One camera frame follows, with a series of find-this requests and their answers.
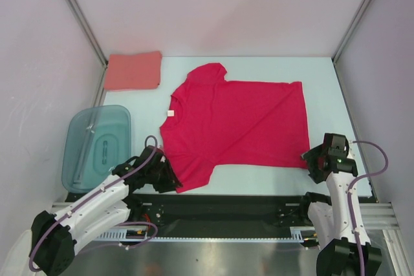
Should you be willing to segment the red t shirt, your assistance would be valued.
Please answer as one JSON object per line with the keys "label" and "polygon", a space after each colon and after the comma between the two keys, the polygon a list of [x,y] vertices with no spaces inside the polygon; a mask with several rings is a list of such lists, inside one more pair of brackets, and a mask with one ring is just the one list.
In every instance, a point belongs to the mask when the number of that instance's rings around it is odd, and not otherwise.
{"label": "red t shirt", "polygon": [[160,126],[179,192],[206,186],[219,165],[305,168],[310,148],[303,85],[228,81],[220,63],[193,69]]}

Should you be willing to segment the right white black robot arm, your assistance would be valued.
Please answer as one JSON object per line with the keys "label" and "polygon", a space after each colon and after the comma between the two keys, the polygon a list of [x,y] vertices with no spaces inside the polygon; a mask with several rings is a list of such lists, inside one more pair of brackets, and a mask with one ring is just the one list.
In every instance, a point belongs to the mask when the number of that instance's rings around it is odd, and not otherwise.
{"label": "right white black robot arm", "polygon": [[301,156],[310,178],[329,193],[308,192],[298,209],[299,219],[313,225],[320,252],[317,275],[376,275],[382,252],[372,245],[360,211],[356,184],[361,180],[348,139],[327,133],[322,144]]}

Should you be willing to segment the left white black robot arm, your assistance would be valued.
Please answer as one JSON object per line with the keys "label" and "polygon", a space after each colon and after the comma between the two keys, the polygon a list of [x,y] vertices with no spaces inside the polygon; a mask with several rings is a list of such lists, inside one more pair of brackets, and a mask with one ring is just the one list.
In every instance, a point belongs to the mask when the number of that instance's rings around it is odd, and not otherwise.
{"label": "left white black robot arm", "polygon": [[140,156],[118,164],[101,184],[65,209],[38,214],[31,227],[29,270],[60,275],[107,230],[127,224],[150,226],[144,221],[143,203],[133,195],[147,184],[158,193],[182,185],[164,152],[151,145]]}

